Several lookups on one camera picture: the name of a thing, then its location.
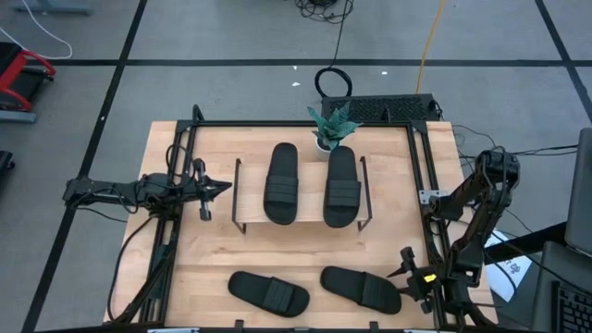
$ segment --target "red object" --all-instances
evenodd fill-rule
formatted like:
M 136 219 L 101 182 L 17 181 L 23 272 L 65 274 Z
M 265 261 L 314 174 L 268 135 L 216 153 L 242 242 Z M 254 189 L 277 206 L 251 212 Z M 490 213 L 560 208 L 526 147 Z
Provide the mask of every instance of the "red object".
M 47 68 L 46 75 L 48 77 L 53 77 L 56 74 L 56 69 L 53 66 L 51 66 L 49 62 L 47 62 L 47 60 L 34 54 L 31 51 L 20 50 L 20 52 L 12 60 L 12 62 L 10 63 L 10 65 L 8 65 L 4 72 L 0 73 L 0 93 L 6 93 L 16 98 L 20 102 L 20 107 L 22 110 L 31 111 L 31 102 L 28 101 L 25 97 L 18 94 L 17 92 L 14 92 L 10 89 L 12 83 L 19 76 L 20 71 L 25 66 L 27 66 L 27 62 L 29 61 L 27 56 L 37 59 L 42 65 L 44 65 Z

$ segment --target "white paper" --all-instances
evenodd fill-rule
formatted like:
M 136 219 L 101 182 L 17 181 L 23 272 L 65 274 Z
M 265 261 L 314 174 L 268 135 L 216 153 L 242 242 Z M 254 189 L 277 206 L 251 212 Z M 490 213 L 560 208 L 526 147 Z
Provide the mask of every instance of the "white paper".
M 499 231 L 493 231 L 498 237 L 507 241 L 508 238 Z M 494 244 L 498 244 L 501 241 L 498 240 L 495 236 L 490 236 L 489 240 L 485 243 L 485 246 L 491 246 Z M 507 260 L 505 262 L 499 262 L 498 265 L 503 268 L 504 271 L 508 273 L 516 288 L 520 285 L 520 282 L 526 275 L 526 271 L 530 266 L 531 262 L 526 256 L 516 257 L 511 260 Z M 509 302 L 512 299 L 514 294 L 514 289 L 512 288 L 512 284 L 508 280 L 508 278 L 501 272 L 499 268 L 497 268 L 493 264 L 489 264 L 486 266 L 487 271 L 487 282 L 489 283 L 489 287 L 497 293 L 504 301 Z

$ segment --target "white cable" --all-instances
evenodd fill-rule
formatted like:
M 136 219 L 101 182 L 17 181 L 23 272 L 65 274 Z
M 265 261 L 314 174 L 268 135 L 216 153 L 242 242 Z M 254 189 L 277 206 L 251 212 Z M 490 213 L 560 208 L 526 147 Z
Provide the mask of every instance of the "white cable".
M 55 36 L 53 33 L 49 32 L 46 28 L 44 28 L 41 23 L 39 23 L 37 21 L 37 19 L 33 16 L 33 13 L 31 12 L 31 9 L 29 8 L 29 4 L 27 4 L 26 0 L 21 0 L 23 5 L 25 5 L 25 8 L 27 8 L 27 11 L 29 12 L 29 15 L 31 16 L 31 19 L 33 20 L 33 22 L 35 22 L 35 24 L 41 28 L 41 30 L 43 30 L 45 33 L 47 33 L 50 37 L 54 38 L 55 40 L 57 40 L 58 42 L 61 42 L 62 44 L 64 44 L 65 46 L 68 47 L 69 50 L 69 54 L 66 56 L 47 56 L 47 55 L 39 55 L 42 58 L 45 59 L 49 59 L 49 60 L 60 60 L 60 59 L 70 59 L 72 57 L 72 45 L 70 45 L 68 42 L 62 40 L 61 38 Z M 19 41 L 17 41 L 16 39 L 12 38 L 11 35 L 8 34 L 8 32 L 6 32 L 2 27 L 0 27 L 0 31 L 6 36 L 8 37 L 13 43 L 15 43 L 16 45 L 20 46 L 23 50 L 25 51 L 29 51 L 28 48 L 26 48 L 25 46 L 23 46 L 21 43 L 19 43 Z

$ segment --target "keyboard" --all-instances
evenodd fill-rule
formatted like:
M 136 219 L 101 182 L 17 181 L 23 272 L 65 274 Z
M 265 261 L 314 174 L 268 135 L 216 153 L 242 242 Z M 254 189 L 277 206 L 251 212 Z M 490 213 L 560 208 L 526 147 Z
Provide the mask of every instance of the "keyboard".
M 554 332 L 592 333 L 592 295 L 553 282 L 551 320 Z

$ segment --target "succulent plant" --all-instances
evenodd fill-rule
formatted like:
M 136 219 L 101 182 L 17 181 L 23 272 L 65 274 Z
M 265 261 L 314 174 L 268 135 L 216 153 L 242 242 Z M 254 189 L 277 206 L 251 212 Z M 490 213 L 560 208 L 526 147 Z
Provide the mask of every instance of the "succulent plant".
M 336 108 L 329 120 L 319 116 L 312 107 L 308 107 L 308 114 L 311 115 L 318 126 L 318 130 L 313 130 L 314 135 L 330 150 L 335 149 L 343 138 L 354 133 L 355 129 L 362 125 L 361 123 L 349 121 L 350 102 L 346 103 L 342 108 Z

